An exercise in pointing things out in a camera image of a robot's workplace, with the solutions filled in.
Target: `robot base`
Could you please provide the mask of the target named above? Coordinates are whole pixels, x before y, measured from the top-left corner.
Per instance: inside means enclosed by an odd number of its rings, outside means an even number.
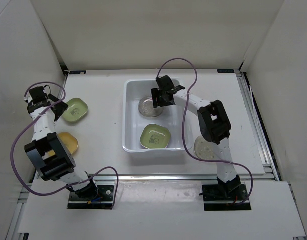
[[[100,200],[90,202],[90,199],[79,198],[74,192],[69,195],[67,209],[97,209],[110,210],[114,201],[114,185],[100,185],[97,183],[99,189]]]
[[[218,184],[202,185],[204,210],[205,211],[250,211],[251,204],[247,200],[243,204],[239,204],[248,196],[245,184],[240,187],[230,197],[225,197]]]

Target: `white table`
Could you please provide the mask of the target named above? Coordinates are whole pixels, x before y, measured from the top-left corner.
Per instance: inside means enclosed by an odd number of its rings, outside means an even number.
[[[64,184],[35,180],[35,191]],[[204,211],[199,181],[128,181],[113,210],[67,209],[68,191],[30,195],[19,227],[29,240],[293,240],[305,231],[288,183],[256,181],[251,211]]]
[[[56,131],[69,132],[77,138],[74,155],[78,165],[92,174],[112,166],[122,175],[215,175],[215,164],[198,162],[184,154],[177,158],[133,159],[122,148],[124,84],[128,80],[155,79],[153,70],[92,70],[85,75],[69,75],[66,100],[81,98],[88,104],[87,116],[77,124],[60,119]],[[187,89],[194,82],[192,69],[163,70],[162,75],[177,78]],[[230,149],[233,161],[246,165],[253,174],[264,174],[263,162],[235,73],[218,73],[216,69],[198,70],[198,82],[191,91],[210,101],[223,102],[232,125]],[[200,136],[198,118],[188,113],[193,137]],[[247,172],[236,168],[239,174]]]
[[[164,70],[189,87],[192,70]],[[211,101],[221,100],[231,121],[230,148],[234,162],[246,165],[253,174],[264,167],[235,74],[199,70],[192,93]],[[69,75],[67,101],[81,98],[88,115],[69,125],[62,119],[56,130],[69,132],[79,141],[74,155],[89,173],[113,166],[125,175],[198,175],[217,173],[213,164],[183,155],[180,158],[134,160],[122,148],[123,87],[130,79],[155,79],[157,70],[101,70]],[[198,119],[189,116],[194,138],[200,135]],[[39,197],[30,194],[19,227],[29,240],[292,240],[305,232],[286,182],[256,180],[250,197],[251,211],[205,212],[201,181],[121,181],[113,210],[67,209],[68,191]],[[54,191],[63,182],[37,179],[32,188]]]

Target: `green bowl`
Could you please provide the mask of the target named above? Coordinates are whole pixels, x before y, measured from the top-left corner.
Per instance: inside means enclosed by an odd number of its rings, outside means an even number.
[[[73,98],[67,102],[68,109],[62,117],[69,123],[78,122],[88,112],[88,105],[80,98]]]
[[[171,139],[170,131],[157,124],[149,124],[143,130],[140,143],[146,149],[165,149]]]

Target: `black bracket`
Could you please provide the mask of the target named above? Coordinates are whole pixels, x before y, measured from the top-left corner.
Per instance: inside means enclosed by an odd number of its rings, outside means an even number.
[[[153,107],[167,107],[175,105],[174,95],[185,88],[181,85],[175,86],[169,76],[157,77],[158,88],[151,89]]]
[[[70,188],[68,188],[68,190],[72,193],[75,193],[79,198],[95,199],[99,194],[98,186],[93,180],[90,180],[90,183],[80,190],[74,191],[70,190]]]
[[[101,199],[88,203],[91,199],[80,198],[74,192],[71,192],[69,195],[67,208],[110,210],[114,203],[115,186],[97,185],[97,187],[98,187],[98,196]]]
[[[43,159],[51,150],[54,150],[55,155]],[[45,181],[57,181],[62,176],[73,173],[76,167],[73,156],[56,132],[49,133],[38,141],[32,141],[24,146],[24,151]]]
[[[226,197],[230,197],[232,195],[241,195],[241,193],[237,191],[237,188],[241,186],[240,176],[236,175],[235,178],[231,181],[223,182],[217,177],[217,181],[219,184],[219,190]]]
[[[232,125],[221,101],[216,100],[201,107],[198,110],[198,119],[200,132],[206,141],[219,145],[221,140],[229,138]]]
[[[202,185],[204,210],[209,211],[250,211],[252,210],[249,201],[243,204],[236,204],[247,198],[248,192],[245,184],[241,184],[230,196],[225,196],[217,184]]]
[[[82,71],[82,70],[76,70],[76,71],[70,71],[69,75],[85,75],[87,74],[87,71]]]
[[[51,105],[51,102],[58,102],[59,99],[52,94],[47,95],[44,92],[44,87],[38,86],[29,90],[30,96],[32,98],[31,102],[28,102],[28,113],[31,114],[39,108],[48,107]],[[64,114],[64,112],[68,109],[68,104],[64,102],[60,102],[54,107],[51,108],[53,113],[55,114],[54,121],[57,122],[58,119]]]

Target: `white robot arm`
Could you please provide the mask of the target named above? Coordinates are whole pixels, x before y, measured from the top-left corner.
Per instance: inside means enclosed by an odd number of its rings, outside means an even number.
[[[59,99],[52,94],[47,95],[44,87],[39,86],[29,90],[24,100],[28,103],[28,113],[35,120],[51,105],[51,102],[57,102]],[[70,185],[87,180],[88,175],[81,167],[76,167],[73,156],[55,132],[55,122],[67,108],[68,105],[61,102],[42,115],[34,125],[32,142],[24,149],[43,180],[62,181]],[[55,152],[55,155],[48,155],[51,150]],[[99,193],[94,180],[73,185],[68,189],[79,198],[87,200],[97,198]]]
[[[186,107],[186,102],[187,102],[186,90],[180,90],[173,96],[173,98],[175,105],[183,108]],[[198,115],[199,110],[201,108],[210,105],[211,105],[210,101],[201,99],[200,97],[195,95],[190,95],[188,111],[192,112],[197,117],[199,117]],[[211,144],[214,145],[213,151],[219,159],[225,160],[230,163],[233,162],[232,154],[230,152],[229,138],[224,138],[223,140],[220,141],[218,145],[214,142],[212,142]],[[234,165],[217,163],[217,177],[224,183],[234,180],[237,175],[238,174]]]
[[[153,107],[171,105],[186,107],[187,91],[181,85],[175,86],[169,76],[157,77],[158,88],[151,89]],[[199,120],[203,138],[214,145],[217,157],[227,163],[217,163],[217,180],[225,197],[236,195],[241,186],[240,177],[233,164],[229,146],[231,124],[221,101],[210,102],[190,95],[188,110]]]

